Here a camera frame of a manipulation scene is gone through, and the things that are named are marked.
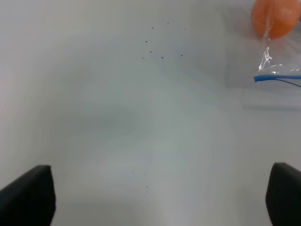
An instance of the orange object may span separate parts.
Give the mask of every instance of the orange object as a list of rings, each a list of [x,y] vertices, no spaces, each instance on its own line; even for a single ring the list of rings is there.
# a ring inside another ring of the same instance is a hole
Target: orange object
[[[251,19],[256,32],[263,37],[279,38],[289,33],[298,22],[301,7],[299,0],[256,0]]]

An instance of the blue plastic strip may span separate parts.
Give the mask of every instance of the blue plastic strip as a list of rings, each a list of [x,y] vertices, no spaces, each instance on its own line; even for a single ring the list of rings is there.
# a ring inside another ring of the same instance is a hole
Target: blue plastic strip
[[[286,82],[289,84],[292,84],[294,86],[300,87],[300,85],[297,85],[295,83],[289,82],[289,81],[285,81],[282,79],[300,79],[301,80],[301,75],[270,75],[270,74],[264,74],[264,75],[258,75],[258,76],[254,76],[254,80],[255,82],[258,81],[282,81],[282,82]]]

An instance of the white surface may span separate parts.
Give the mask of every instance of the white surface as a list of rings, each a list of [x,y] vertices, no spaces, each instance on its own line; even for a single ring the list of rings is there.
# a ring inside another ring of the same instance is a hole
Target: white surface
[[[227,89],[228,3],[1,1],[0,186],[51,164],[53,226],[270,225],[300,112]]]

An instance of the clear plastic bag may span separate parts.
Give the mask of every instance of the clear plastic bag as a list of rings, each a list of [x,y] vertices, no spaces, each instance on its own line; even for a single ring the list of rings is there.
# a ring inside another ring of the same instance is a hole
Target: clear plastic bag
[[[301,23],[298,0],[256,0],[251,19],[262,36],[255,82],[273,88],[301,88]]]

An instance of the plastic bag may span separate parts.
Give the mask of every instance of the plastic bag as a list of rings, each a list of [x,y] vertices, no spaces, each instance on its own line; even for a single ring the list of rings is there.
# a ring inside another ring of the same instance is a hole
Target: plastic bag
[[[298,0],[256,0],[251,19],[262,37],[260,64],[255,82],[274,88],[301,88],[301,7]]]

